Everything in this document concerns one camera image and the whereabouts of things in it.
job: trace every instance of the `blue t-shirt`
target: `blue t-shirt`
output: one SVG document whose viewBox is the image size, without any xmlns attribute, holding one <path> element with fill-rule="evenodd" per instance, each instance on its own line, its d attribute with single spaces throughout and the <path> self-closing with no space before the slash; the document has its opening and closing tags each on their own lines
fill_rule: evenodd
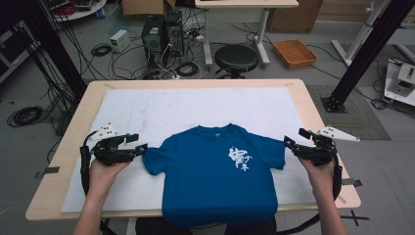
<svg viewBox="0 0 415 235">
<path fill-rule="evenodd" d="M 161 210 L 170 223 L 246 225 L 277 212 L 270 168 L 283 169 L 284 152 L 282 141 L 231 123 L 174 134 L 143 162 L 152 175 L 165 172 Z"/>
</svg>

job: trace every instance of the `black stool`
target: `black stool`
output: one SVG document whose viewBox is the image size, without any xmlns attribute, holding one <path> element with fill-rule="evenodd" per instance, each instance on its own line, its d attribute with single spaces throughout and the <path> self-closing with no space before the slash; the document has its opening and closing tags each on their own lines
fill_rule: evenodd
<svg viewBox="0 0 415 235">
<path fill-rule="evenodd" d="M 242 45 L 227 45 L 216 51 L 214 61 L 220 67 L 216 74 L 225 70 L 220 78 L 245 78 L 241 72 L 253 71 L 258 65 L 256 52 Z"/>
</svg>

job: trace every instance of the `cardboard box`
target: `cardboard box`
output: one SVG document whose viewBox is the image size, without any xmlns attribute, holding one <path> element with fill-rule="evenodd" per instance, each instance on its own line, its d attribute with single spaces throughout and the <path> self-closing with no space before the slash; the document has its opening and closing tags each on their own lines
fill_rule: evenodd
<svg viewBox="0 0 415 235">
<path fill-rule="evenodd" d="M 325 0 L 317 20 L 366 22 L 371 12 L 366 12 L 365 10 L 370 7 L 371 2 L 373 0 Z M 412 9 L 403 22 L 415 23 L 415 8 Z"/>
<path fill-rule="evenodd" d="M 166 15 L 174 8 L 176 0 L 122 0 L 122 11 L 129 17 L 146 17 L 147 15 Z"/>
<path fill-rule="evenodd" d="M 268 19 L 270 32 L 311 32 L 323 0 L 298 0 L 296 8 L 275 9 Z"/>
</svg>

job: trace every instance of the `cable bundle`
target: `cable bundle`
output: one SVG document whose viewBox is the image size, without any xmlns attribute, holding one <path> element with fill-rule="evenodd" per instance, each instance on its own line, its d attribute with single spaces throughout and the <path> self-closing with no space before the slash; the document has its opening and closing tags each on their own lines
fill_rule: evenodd
<svg viewBox="0 0 415 235">
<path fill-rule="evenodd" d="M 40 119 L 42 113 L 43 109 L 40 106 L 24 108 L 12 113 L 7 118 L 7 123 L 12 127 L 34 124 Z"/>
</svg>

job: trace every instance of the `person's arm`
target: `person's arm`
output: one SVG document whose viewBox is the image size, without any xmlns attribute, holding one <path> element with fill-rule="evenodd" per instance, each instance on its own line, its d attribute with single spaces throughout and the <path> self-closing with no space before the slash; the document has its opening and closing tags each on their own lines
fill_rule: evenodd
<svg viewBox="0 0 415 235">
<path fill-rule="evenodd" d="M 96 160 L 92 162 L 88 195 L 86 196 L 78 222 L 73 230 L 73 235 L 98 234 L 102 208 L 110 193 L 110 188 L 118 173 L 128 166 L 128 164 L 106 166 Z"/>
<path fill-rule="evenodd" d="M 312 186 L 312 193 L 320 212 L 322 235 L 347 234 L 345 226 L 336 208 L 333 198 L 333 163 L 314 166 L 307 160 L 300 159 L 304 165 Z"/>
</svg>

